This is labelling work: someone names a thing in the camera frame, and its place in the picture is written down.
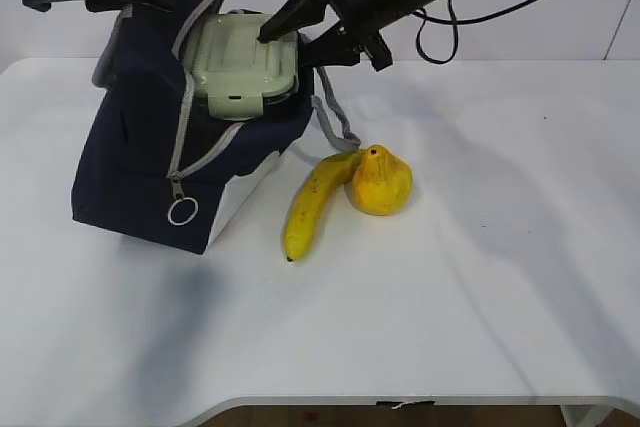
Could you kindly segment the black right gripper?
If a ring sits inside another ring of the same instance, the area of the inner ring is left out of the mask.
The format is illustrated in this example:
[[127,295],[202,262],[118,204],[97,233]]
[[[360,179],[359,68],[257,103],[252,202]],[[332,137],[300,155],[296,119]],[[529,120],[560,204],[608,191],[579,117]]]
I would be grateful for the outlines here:
[[337,23],[316,38],[300,32],[302,67],[354,66],[365,55],[376,71],[392,64],[392,54],[383,40],[380,21],[382,0],[287,0],[260,28],[257,39],[268,43],[304,27],[319,24],[328,8]]

